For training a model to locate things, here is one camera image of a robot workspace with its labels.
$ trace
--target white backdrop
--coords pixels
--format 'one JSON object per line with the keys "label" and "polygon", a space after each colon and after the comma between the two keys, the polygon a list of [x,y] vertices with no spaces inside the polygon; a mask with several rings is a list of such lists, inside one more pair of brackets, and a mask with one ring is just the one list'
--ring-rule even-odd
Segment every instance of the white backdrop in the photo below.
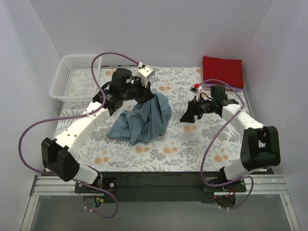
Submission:
{"label": "white backdrop", "polygon": [[[49,89],[60,56],[28,0],[0,1],[0,230],[20,229],[35,173],[18,157],[21,133],[32,123],[58,116]],[[40,143],[55,124],[26,136],[27,161],[42,169]]]}
{"label": "white backdrop", "polygon": [[279,132],[281,164],[295,213],[308,230],[308,2],[274,0],[244,56],[256,118]]}
{"label": "white backdrop", "polygon": [[61,56],[118,51],[154,66],[200,66],[203,55],[242,59],[272,2],[30,1]]}

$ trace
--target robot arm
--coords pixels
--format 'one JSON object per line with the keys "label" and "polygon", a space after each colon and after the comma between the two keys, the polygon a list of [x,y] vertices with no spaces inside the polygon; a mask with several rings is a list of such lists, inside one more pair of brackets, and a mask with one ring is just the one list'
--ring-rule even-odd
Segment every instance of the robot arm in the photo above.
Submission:
{"label": "robot arm", "polygon": [[[205,100],[202,97],[202,88],[198,84],[191,86],[190,91],[196,96],[188,102],[187,112],[180,122],[194,123],[195,116],[201,119],[203,114],[208,113],[216,113],[229,120],[240,109],[237,101],[228,99],[224,85],[211,87],[212,100]],[[260,169],[279,165],[279,139],[275,127],[264,126],[246,112],[240,112],[231,124],[243,137],[240,159],[220,169],[217,183],[238,179]]]}
{"label": "robot arm", "polygon": [[118,68],[111,82],[102,86],[106,102],[101,110],[89,115],[103,103],[102,93],[99,92],[84,111],[86,117],[77,119],[53,140],[46,138],[42,142],[43,165],[64,181],[76,180],[101,187],[102,175],[89,166],[80,165],[73,156],[86,138],[123,105],[123,101],[135,99],[142,104],[154,97],[148,82],[153,75],[154,70],[149,66],[140,68],[136,76],[132,76],[127,69]]}

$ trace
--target white basket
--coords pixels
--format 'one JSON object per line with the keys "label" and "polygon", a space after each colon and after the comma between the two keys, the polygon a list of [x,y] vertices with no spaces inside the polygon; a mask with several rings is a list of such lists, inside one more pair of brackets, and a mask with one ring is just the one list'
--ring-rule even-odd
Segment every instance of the white basket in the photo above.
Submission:
{"label": "white basket", "polygon": [[[90,102],[97,93],[91,74],[91,63],[96,54],[73,54],[62,57],[49,92],[50,97],[64,103]],[[94,63],[96,79],[102,58]]]}

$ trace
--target blue cloth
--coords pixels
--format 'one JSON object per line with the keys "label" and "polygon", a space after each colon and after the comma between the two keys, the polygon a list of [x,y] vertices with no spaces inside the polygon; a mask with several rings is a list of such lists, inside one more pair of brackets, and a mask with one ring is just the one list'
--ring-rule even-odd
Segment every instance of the blue cloth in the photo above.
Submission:
{"label": "blue cloth", "polygon": [[148,143],[157,136],[165,135],[171,117],[168,98],[153,93],[154,98],[144,104],[136,104],[131,112],[124,111],[112,125],[107,136],[129,141],[131,145]]}

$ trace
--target floral fabric surface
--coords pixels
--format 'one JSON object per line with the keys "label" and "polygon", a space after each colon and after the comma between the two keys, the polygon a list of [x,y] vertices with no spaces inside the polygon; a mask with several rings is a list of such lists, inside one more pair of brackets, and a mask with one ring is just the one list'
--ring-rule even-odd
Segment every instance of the floral fabric surface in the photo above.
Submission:
{"label": "floral fabric surface", "polygon": [[[150,79],[152,91],[169,98],[172,116],[165,136],[150,143],[131,146],[128,142],[112,140],[106,136],[109,128],[121,112],[131,110],[135,101],[124,102],[108,120],[99,125],[81,145],[75,159],[98,171],[199,171],[205,149],[215,133],[225,123],[217,114],[204,114],[194,124],[180,123],[186,112],[188,101],[194,94],[189,91],[192,84],[201,82],[200,68],[154,68],[155,77]],[[99,83],[110,81],[115,69],[101,69]],[[229,99],[237,99],[231,91]],[[245,101],[244,92],[239,93]],[[81,114],[88,103],[64,103],[61,116]],[[55,136],[69,127],[74,120],[58,122]],[[218,171],[240,156],[241,136],[228,125],[214,142],[205,160],[205,171]]]}

